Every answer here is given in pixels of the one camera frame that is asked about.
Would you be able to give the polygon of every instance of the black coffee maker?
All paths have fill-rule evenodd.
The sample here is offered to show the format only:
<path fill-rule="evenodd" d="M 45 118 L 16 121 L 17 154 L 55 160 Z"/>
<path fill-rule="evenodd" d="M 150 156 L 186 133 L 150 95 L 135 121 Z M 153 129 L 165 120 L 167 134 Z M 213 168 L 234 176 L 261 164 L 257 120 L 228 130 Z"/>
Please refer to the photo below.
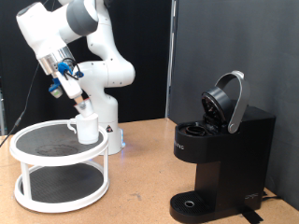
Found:
<path fill-rule="evenodd" d="M 240 84 L 236 102 L 223 91 L 233 78 Z M 194 191 L 170 201 L 175 220 L 203 223 L 237 214 L 248 217 L 261 207 L 276 118 L 248 106 L 249 96 L 244 74 L 233 71 L 203 93 L 203 120 L 176 127 L 176 157 L 197 163 L 197 168 Z"/>

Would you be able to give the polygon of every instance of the coffee maker handle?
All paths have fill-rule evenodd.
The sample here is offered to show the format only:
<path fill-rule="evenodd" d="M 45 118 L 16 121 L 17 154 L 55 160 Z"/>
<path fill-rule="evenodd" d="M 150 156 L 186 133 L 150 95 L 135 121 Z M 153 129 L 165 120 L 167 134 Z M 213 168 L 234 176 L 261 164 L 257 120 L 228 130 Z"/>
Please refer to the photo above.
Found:
<path fill-rule="evenodd" d="M 227 73 L 223 75 L 215 85 L 216 87 L 223 90 L 224 87 L 227 85 L 227 83 L 229 83 L 234 78 L 238 79 L 238 82 L 240 84 L 240 93 L 239 93 L 238 100 L 236 102 L 234 113 L 228 125 L 229 133 L 235 133 L 239 128 L 244 112 L 249 103 L 250 85 L 244 79 L 244 74 L 239 71 L 233 71 L 231 73 Z"/>

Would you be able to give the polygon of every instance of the round tray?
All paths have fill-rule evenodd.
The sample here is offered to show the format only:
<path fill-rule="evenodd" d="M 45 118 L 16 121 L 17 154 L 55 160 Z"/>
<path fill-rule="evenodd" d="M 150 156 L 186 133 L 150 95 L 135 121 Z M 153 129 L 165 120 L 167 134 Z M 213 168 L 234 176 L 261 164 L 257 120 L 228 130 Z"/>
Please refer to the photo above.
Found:
<path fill-rule="evenodd" d="M 52 120 L 20 130 L 11 139 L 11 155 L 27 164 L 65 166 L 90 160 L 107 149 L 105 129 L 99 127 L 96 143 L 82 145 L 77 135 L 67 128 L 67 122 L 67 119 Z"/>
<path fill-rule="evenodd" d="M 15 185 L 15 197 L 24 207 L 43 213 L 63 213 L 90 205 L 108 190 L 109 180 L 104 169 L 93 161 L 61 166 L 33 166 L 31 176 L 32 200 L 23 194 L 22 175 Z"/>

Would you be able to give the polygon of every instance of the black backdrop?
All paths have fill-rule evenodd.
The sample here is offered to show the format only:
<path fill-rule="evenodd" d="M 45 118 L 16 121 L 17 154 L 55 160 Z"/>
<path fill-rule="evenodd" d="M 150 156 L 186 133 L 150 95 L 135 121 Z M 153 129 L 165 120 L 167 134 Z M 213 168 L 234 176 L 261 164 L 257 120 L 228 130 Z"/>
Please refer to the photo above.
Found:
<path fill-rule="evenodd" d="M 10 130 L 25 106 L 37 60 L 25 42 L 15 16 L 35 0 L 0 1 L 0 73 Z M 46 4 L 51 9 L 53 0 Z M 119 122 L 164 117 L 168 66 L 171 0 L 115 0 L 108 9 L 116 46 L 135 67 L 132 85 L 106 89 L 119 102 Z M 70 43 L 77 62 L 99 61 L 87 48 L 86 38 Z M 48 87 L 51 76 L 39 68 L 27 112 L 16 130 L 51 119 L 76 116 L 74 101 L 66 94 L 54 99 Z"/>
<path fill-rule="evenodd" d="M 244 72 L 249 104 L 277 116 L 266 187 L 299 209 L 299 1 L 179 0 L 177 5 L 170 119 L 201 119 L 202 92 L 225 73 Z M 227 86 L 233 99 L 235 84 Z"/>

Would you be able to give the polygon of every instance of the mug handle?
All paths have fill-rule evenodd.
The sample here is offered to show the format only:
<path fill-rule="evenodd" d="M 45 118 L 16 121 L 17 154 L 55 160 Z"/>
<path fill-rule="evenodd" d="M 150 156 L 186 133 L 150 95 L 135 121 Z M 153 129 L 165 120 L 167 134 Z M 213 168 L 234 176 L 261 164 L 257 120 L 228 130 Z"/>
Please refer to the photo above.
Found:
<path fill-rule="evenodd" d="M 74 131 L 74 133 L 77 133 L 76 129 L 73 128 L 73 127 L 71 126 L 71 122 L 72 122 L 72 121 L 76 122 L 76 119 L 70 119 L 70 120 L 68 120 L 68 121 L 67 121 L 67 128 L 68 128 L 69 130 Z"/>

